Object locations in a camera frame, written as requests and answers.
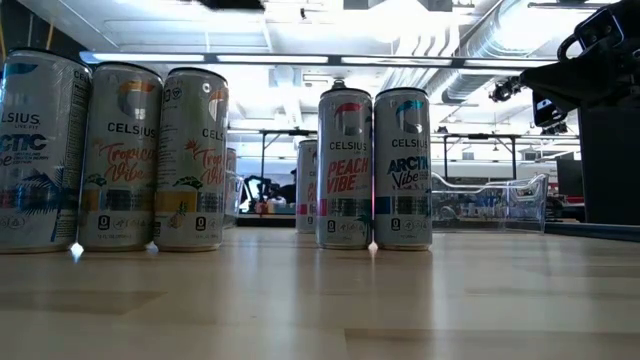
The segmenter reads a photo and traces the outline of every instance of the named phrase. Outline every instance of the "black machine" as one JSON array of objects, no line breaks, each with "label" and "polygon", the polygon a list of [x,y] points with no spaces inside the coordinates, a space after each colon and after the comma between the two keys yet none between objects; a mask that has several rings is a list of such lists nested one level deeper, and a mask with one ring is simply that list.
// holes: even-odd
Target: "black machine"
[{"label": "black machine", "polygon": [[[507,78],[490,94],[507,101],[533,90],[536,126],[561,132],[578,109],[586,220],[640,225],[636,190],[640,155],[640,0],[598,9],[558,48],[558,62]],[[582,53],[569,59],[578,43]]]},{"label": "black machine", "polygon": [[[558,62],[528,69],[496,84],[489,97],[507,101],[523,87],[533,90],[536,126],[547,128],[580,107],[620,106],[640,92],[640,1],[603,6],[578,24],[558,48]],[[578,42],[582,53],[567,58]]]},{"label": "black machine", "polygon": [[558,193],[566,196],[584,196],[582,162],[580,160],[556,160],[558,163]]}]

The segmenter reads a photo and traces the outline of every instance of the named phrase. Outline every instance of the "black cable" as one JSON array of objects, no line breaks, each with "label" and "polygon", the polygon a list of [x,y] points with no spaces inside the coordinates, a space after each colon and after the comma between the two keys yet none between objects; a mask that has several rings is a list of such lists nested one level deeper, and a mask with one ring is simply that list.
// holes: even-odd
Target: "black cable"
[{"label": "black cable", "polygon": [[573,45],[574,42],[578,41],[574,34],[569,35],[568,38],[564,39],[562,44],[558,46],[558,61],[567,61],[569,58],[567,57],[567,51]]}]

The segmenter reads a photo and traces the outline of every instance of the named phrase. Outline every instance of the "can lid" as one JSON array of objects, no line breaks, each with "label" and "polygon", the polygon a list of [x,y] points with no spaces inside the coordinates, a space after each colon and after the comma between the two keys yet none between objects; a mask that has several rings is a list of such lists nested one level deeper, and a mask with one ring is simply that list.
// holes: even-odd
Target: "can lid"
[{"label": "can lid", "polygon": [[27,47],[27,46],[22,46],[22,47],[15,47],[11,50],[9,50],[9,55],[11,55],[11,53],[16,52],[16,51],[33,51],[33,52],[39,52],[39,53],[43,53],[43,54],[49,54],[49,55],[53,55],[53,56],[57,56],[59,58],[65,59],[65,60],[69,60],[71,62],[74,62],[78,65],[81,65],[85,68],[87,68],[87,70],[89,70],[89,72],[91,72],[91,68],[89,67],[89,65],[83,63],[82,61],[78,61],[75,59],[72,59],[68,56],[64,56],[64,55],[60,55],[60,54],[56,54],[51,50],[45,50],[45,49],[38,49],[38,48],[31,48],[31,47]]},{"label": "can lid", "polygon": [[360,89],[355,89],[355,88],[335,88],[335,89],[329,89],[325,92],[322,93],[322,95],[320,95],[320,97],[323,97],[329,93],[333,93],[333,92],[338,92],[338,91],[355,91],[355,92],[359,92],[359,93],[363,93],[365,95],[367,95],[368,97],[371,97],[371,94],[369,94],[368,92],[364,91],[364,90],[360,90]]},{"label": "can lid", "polygon": [[424,89],[412,88],[412,87],[399,87],[399,88],[393,88],[393,89],[387,89],[387,90],[380,91],[378,93],[378,95],[376,95],[376,98],[378,98],[378,96],[380,96],[380,95],[387,94],[387,93],[390,93],[390,92],[393,92],[393,91],[403,91],[403,90],[404,91],[407,91],[407,90],[409,90],[409,91],[418,91],[418,92],[421,92],[421,93],[427,95],[427,92]]},{"label": "can lid", "polygon": [[224,81],[225,84],[227,84],[227,79],[224,78],[224,76],[215,73],[211,70],[206,70],[206,69],[200,69],[200,68],[195,68],[195,67],[177,67],[172,69],[171,71],[169,71],[169,75],[173,74],[176,71],[184,71],[184,70],[188,70],[188,71],[196,71],[196,72],[203,72],[203,73],[207,73],[209,75],[214,75],[219,77],[220,79],[222,79],[222,81]]},{"label": "can lid", "polygon": [[144,71],[150,72],[151,74],[159,77],[160,80],[162,81],[162,76],[160,76],[160,74],[158,74],[157,72],[155,72],[155,71],[153,71],[153,70],[151,70],[149,68],[146,68],[144,66],[140,66],[140,65],[137,65],[137,64],[131,64],[131,63],[126,63],[126,62],[122,62],[122,61],[105,61],[105,62],[102,62],[102,63],[98,64],[96,69],[99,69],[100,67],[107,66],[107,65],[131,66],[131,67],[134,67],[136,69],[140,69],[140,70],[144,70]]}]

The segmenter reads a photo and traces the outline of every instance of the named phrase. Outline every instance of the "aluminum can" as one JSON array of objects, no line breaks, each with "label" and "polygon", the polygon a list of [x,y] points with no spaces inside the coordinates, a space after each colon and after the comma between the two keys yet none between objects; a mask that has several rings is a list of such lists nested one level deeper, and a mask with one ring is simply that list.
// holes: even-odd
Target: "aluminum can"
[{"label": "aluminum can", "polygon": [[178,68],[165,82],[158,141],[154,242],[161,251],[209,251],[222,243],[227,81]]},{"label": "aluminum can", "polygon": [[432,242],[427,94],[413,88],[379,93],[375,122],[376,244],[427,250]]},{"label": "aluminum can", "polygon": [[76,240],[91,72],[53,53],[13,50],[0,122],[0,252],[46,252]]},{"label": "aluminum can", "polygon": [[153,240],[162,80],[103,63],[93,74],[78,243],[88,251],[142,250]]},{"label": "aluminum can", "polygon": [[365,249],[372,232],[372,108],[362,90],[320,98],[316,239],[330,249]]},{"label": "aluminum can", "polygon": [[298,143],[296,171],[296,231],[300,234],[316,232],[316,204],[318,184],[318,141]]},{"label": "aluminum can", "polygon": [[224,225],[225,228],[233,227],[238,217],[238,195],[240,194],[240,186],[242,185],[238,174],[236,174],[238,166],[238,156],[235,149],[227,148],[227,174],[225,177],[224,189]]}]

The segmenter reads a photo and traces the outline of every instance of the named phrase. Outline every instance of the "table surface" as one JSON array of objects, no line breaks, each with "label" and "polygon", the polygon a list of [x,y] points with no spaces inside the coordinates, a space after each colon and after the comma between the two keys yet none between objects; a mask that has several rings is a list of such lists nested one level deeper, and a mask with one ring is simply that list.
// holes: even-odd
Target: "table surface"
[{"label": "table surface", "polygon": [[432,253],[233,229],[211,253],[1,256],[7,360],[635,359],[640,245],[436,234]]}]

